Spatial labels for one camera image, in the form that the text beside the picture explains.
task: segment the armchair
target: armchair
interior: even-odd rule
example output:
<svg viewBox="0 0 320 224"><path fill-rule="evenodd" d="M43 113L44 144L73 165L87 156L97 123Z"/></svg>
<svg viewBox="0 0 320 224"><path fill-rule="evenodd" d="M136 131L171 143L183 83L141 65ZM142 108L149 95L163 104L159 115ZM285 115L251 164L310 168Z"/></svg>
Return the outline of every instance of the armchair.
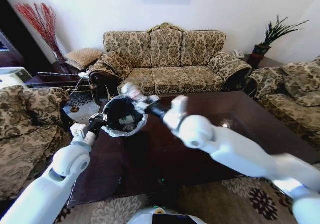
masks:
<svg viewBox="0 0 320 224"><path fill-rule="evenodd" d="M148 95L236 90L252 68L221 50L225 40L219 30L183 31L168 23L148 32L106 32L107 53L89 76L95 90L108 86L115 95L128 81Z"/></svg>
<svg viewBox="0 0 320 224"><path fill-rule="evenodd" d="M0 212L49 165L56 150L72 140L73 124L62 110L69 100L60 88L0 90Z"/></svg>
<svg viewBox="0 0 320 224"><path fill-rule="evenodd" d="M312 77L320 76L320 66L315 63L302 62L255 70L248 77L244 91L320 151L320 89L317 89L320 80ZM298 69L299 73L290 73L288 69ZM308 89L294 94L292 87L297 90L301 81L301 86Z"/></svg>

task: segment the rug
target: rug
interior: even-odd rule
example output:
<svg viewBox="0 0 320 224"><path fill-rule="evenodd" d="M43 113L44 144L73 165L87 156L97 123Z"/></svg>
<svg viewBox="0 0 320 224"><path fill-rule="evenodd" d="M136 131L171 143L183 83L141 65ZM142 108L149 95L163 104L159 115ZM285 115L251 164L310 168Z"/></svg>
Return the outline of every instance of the rug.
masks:
<svg viewBox="0 0 320 224"><path fill-rule="evenodd" d="M71 107L79 106L72 113ZM88 117L99 106L92 96L72 95L64 110L79 123L88 124ZM208 224L261 223L292 224L296 220L292 201L271 182L260 178L241 177L203 185L182 187L110 201L64 207L55 223L125 224L141 208L163 206L199 217Z"/></svg>

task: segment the dark wooden table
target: dark wooden table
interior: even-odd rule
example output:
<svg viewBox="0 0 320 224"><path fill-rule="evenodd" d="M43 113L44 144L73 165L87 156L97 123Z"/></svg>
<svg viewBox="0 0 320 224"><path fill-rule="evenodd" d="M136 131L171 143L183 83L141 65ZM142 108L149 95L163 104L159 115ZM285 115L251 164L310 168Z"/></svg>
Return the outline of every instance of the dark wooden table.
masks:
<svg viewBox="0 0 320 224"><path fill-rule="evenodd" d="M207 117L257 142L267 153L290 153L308 163L320 155L242 91L189 94L188 113ZM163 97L170 105L174 97ZM200 150L188 149L159 119L131 137L101 131L91 163L76 181L70 206L241 176Z"/></svg>
<svg viewBox="0 0 320 224"><path fill-rule="evenodd" d="M60 64L55 62L52 64L51 69L48 72L61 73L61 74L78 74L80 70L69 64ZM39 87L61 87L68 92L72 92L79 82L80 77L78 75L48 75L41 76L35 75L30 80L26 81L25 84L29 88ZM75 92L89 92L90 85L88 79L83 78Z"/></svg>
<svg viewBox="0 0 320 224"><path fill-rule="evenodd" d="M244 55L245 57L244 57L244 61L247 61L248 60L248 58L249 58L249 56L250 55ZM268 57L264 57L261 61L260 61L260 63L259 63L259 65L258 65L258 68L264 68L264 67L277 67L277 66L281 66L281 65L283 65L282 63L280 63L280 62L278 62L278 61L276 61L276 60L273 60L273 59L270 59L270 58L268 58Z"/></svg>

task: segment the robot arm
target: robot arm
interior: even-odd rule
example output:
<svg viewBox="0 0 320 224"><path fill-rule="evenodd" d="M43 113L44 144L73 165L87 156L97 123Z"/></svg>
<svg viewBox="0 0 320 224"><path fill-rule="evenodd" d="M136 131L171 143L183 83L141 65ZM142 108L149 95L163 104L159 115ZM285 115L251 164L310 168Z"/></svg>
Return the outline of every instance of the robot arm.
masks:
<svg viewBox="0 0 320 224"><path fill-rule="evenodd" d="M235 131L217 127L200 115L185 112L186 96L178 96L167 109L157 96L144 96L133 84L122 92L135 100L138 111L159 117L185 146L207 152L215 161L251 177L271 180L294 200L293 211L299 223L320 220L320 171L290 154L269 155L254 141Z"/></svg>
<svg viewBox="0 0 320 224"><path fill-rule="evenodd" d="M90 163L90 151L107 117L97 113L90 118L88 128L83 124L71 127L74 136L69 146L53 157L41 177L33 181L1 220L1 224L53 223L69 199L79 175Z"/></svg>

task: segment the white plastic bag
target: white plastic bag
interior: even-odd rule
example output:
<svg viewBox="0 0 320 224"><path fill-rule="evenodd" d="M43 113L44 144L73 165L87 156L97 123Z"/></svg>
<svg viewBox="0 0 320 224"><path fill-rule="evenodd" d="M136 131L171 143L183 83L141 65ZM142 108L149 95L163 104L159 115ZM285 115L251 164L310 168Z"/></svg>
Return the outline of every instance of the white plastic bag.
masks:
<svg viewBox="0 0 320 224"><path fill-rule="evenodd" d="M129 98L127 95L118 95L115 96L112 100L110 100L104 107L104 113L106 112L106 109L110 107L111 103L117 99L125 99ZM110 128L109 126L103 126L102 130L104 130L106 133L108 133L111 137L119 137L119 136L132 136L136 133L138 133L145 125L148 120L148 115L143 114L142 120L138 122L137 127L131 131L131 132L125 132L120 130L115 130Z"/></svg>

